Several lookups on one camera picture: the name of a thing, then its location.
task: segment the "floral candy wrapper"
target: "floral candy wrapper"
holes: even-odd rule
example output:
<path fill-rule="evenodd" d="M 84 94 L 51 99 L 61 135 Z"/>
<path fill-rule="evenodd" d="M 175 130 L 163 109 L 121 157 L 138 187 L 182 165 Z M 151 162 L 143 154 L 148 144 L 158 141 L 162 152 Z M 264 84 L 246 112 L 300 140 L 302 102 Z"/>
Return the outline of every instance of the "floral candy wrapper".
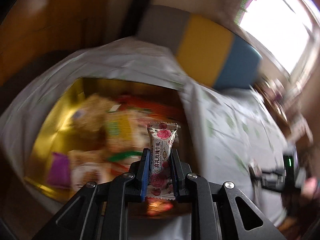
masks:
<path fill-rule="evenodd" d="M 176 123 L 149 123 L 150 172 L 147 197 L 175 199 L 169 155 L 177 132 Z"/>

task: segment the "rose illustration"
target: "rose illustration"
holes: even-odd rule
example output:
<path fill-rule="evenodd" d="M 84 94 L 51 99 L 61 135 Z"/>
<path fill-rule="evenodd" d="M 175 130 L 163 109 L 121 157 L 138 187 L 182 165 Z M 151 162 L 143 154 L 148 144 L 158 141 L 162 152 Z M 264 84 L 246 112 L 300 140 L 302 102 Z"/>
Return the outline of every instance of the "rose illustration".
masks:
<path fill-rule="evenodd" d="M 152 190 L 150 190 L 151 193 L 155 196 L 160 196 L 161 194 L 161 190 L 159 188 L 153 188 Z"/>
<path fill-rule="evenodd" d="M 171 135 L 171 131 L 170 130 L 160 130 L 157 133 L 157 136 L 162 139 L 162 140 L 166 140 L 170 137 Z"/>
<path fill-rule="evenodd" d="M 154 187 L 163 188 L 167 184 L 167 177 L 164 174 L 152 174 L 150 183 Z"/>
<path fill-rule="evenodd" d="M 169 162 L 163 162 L 163 163 L 162 163 L 162 167 L 168 168 L 168 167 L 169 167 Z"/>
<path fill-rule="evenodd" d="M 167 129 L 167 124 L 166 123 L 161 123 L 159 124 L 160 129 Z"/>

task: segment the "bright window light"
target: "bright window light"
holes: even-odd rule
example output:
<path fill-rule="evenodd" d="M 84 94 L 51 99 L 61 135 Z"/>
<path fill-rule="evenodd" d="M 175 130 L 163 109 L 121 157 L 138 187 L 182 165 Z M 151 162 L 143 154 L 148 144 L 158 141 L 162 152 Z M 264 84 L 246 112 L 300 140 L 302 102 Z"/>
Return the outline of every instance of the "bright window light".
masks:
<path fill-rule="evenodd" d="M 283 0 L 253 0 L 240 27 L 263 44 L 291 74 L 309 39 L 308 16 L 298 17 Z"/>

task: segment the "gold box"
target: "gold box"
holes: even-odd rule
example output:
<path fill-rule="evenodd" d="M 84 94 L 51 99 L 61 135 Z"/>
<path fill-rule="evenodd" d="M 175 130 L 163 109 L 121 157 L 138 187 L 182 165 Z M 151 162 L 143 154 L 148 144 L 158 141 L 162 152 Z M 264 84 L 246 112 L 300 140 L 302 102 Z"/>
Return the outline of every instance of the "gold box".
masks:
<path fill-rule="evenodd" d="M 155 85 L 114 80 L 79 78 L 54 105 L 39 131 L 26 167 L 25 180 L 44 195 L 60 202 L 70 198 L 69 189 L 60 189 L 46 184 L 47 174 L 52 164 L 52 152 L 67 154 L 71 150 L 89 151 L 95 147 L 91 140 L 79 137 L 71 126 L 71 116 L 80 104 L 93 93 L 117 98 L 123 94 L 139 96 L 143 99 L 174 106 L 182 110 L 178 92 Z M 197 165 L 187 122 L 181 124 L 179 135 L 179 156 L 197 172 Z"/>

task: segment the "yellow stripe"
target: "yellow stripe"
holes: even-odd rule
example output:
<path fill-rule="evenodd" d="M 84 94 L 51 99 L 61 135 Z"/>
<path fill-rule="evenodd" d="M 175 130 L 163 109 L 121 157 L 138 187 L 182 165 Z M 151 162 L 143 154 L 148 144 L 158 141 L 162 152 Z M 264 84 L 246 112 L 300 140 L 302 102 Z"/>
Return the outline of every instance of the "yellow stripe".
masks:
<path fill-rule="evenodd" d="M 227 60 L 234 34 L 200 15 L 190 16 L 176 57 L 197 82 L 214 85 Z"/>

